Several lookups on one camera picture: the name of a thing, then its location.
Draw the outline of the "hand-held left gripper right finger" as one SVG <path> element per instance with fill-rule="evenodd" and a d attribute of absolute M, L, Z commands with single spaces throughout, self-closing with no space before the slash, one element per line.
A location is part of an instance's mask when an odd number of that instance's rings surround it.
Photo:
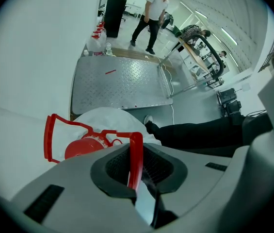
<path fill-rule="evenodd" d="M 162 195 L 177 219 L 161 233 L 274 233 L 274 131 L 238 148 L 232 158 L 155 145 L 187 167 L 180 188 Z"/>

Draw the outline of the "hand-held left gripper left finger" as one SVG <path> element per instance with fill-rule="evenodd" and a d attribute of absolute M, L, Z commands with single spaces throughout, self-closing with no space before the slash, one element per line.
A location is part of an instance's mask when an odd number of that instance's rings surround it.
<path fill-rule="evenodd" d="M 127 144 L 56 164 L 0 205 L 28 233 L 148 233 L 136 193 L 114 179 L 128 175 Z"/>

